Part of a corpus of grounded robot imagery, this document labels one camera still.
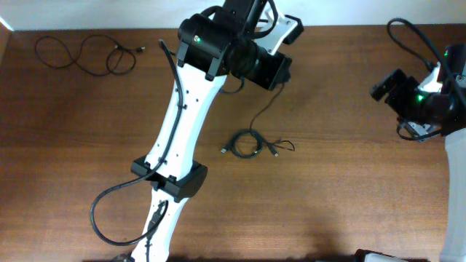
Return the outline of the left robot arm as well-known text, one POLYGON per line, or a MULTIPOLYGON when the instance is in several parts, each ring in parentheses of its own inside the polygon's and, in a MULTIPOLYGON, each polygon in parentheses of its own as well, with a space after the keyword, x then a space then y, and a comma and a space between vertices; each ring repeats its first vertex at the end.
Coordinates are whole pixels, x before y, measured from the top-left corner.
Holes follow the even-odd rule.
POLYGON ((131 167, 151 184, 141 238, 120 261, 166 261, 183 206, 202 186, 207 167, 194 160, 205 117, 228 75, 266 90, 289 80, 291 59, 279 52, 302 33, 300 19, 272 1, 225 1, 191 16, 178 29, 170 61, 175 82, 162 128, 150 152, 131 167))

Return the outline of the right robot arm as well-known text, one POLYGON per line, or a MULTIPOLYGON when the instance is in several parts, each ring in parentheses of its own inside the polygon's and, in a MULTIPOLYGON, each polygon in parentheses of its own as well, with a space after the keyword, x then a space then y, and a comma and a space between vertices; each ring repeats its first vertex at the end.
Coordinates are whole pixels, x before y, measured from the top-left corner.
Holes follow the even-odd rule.
POLYGON ((445 63, 437 63, 418 82, 397 69, 371 90, 371 97, 384 102, 398 115, 397 133, 404 140, 423 142, 445 138, 449 164, 449 202, 446 237, 439 260, 465 260, 465 45, 445 49, 445 63))

